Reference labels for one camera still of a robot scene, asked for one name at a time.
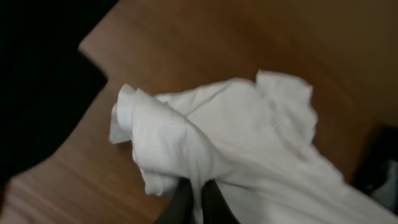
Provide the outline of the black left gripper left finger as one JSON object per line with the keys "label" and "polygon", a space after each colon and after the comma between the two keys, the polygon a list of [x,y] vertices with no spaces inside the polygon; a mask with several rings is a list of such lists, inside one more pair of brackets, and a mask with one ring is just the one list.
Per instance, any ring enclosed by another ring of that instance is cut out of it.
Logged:
{"label": "black left gripper left finger", "polygon": [[180,178],[172,198],[154,224],[191,224],[193,203],[190,180]]}

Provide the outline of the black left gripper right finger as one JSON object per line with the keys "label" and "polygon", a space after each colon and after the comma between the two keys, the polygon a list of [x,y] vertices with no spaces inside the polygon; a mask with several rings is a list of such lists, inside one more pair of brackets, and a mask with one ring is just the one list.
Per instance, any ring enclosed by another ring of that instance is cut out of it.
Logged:
{"label": "black left gripper right finger", "polygon": [[201,207],[204,224],[239,224],[215,180],[209,180],[203,186]]}

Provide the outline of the white t-shirt black print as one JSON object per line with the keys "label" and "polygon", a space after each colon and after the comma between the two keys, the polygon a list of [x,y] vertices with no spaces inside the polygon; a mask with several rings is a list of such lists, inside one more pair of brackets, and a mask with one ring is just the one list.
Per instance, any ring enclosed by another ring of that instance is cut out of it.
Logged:
{"label": "white t-shirt black print", "polygon": [[109,139],[132,142],[147,194],[190,180],[197,223],[209,180],[241,223],[396,223],[318,153],[311,97],[301,78],[264,71],[156,96],[124,85]]}

